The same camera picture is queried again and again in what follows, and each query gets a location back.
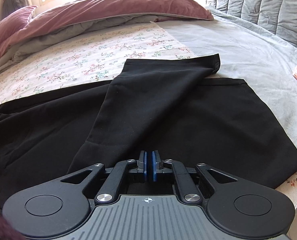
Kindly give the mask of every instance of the mattress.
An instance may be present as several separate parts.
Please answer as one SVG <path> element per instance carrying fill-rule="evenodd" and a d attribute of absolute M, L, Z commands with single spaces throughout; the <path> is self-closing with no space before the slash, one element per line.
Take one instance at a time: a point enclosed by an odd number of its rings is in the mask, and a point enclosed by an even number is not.
<path fill-rule="evenodd" d="M 118 26 L 37 52 L 0 74 L 0 104 L 62 87 L 110 80 L 127 58 L 183 59 L 220 54 L 212 76 L 243 78 L 297 147 L 297 49 L 262 27 L 211 9 L 215 21 Z M 277 190 L 297 207 L 297 173 Z"/>

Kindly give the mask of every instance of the black pants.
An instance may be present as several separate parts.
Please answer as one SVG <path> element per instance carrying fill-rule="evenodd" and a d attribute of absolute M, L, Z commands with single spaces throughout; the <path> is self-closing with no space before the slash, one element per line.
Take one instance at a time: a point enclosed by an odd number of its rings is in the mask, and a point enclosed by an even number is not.
<path fill-rule="evenodd" d="M 244 80 L 205 79 L 219 66 L 218 55 L 128 59 L 112 81 L 0 105 L 0 209 L 19 190 L 140 150 L 279 186 L 297 149 Z"/>

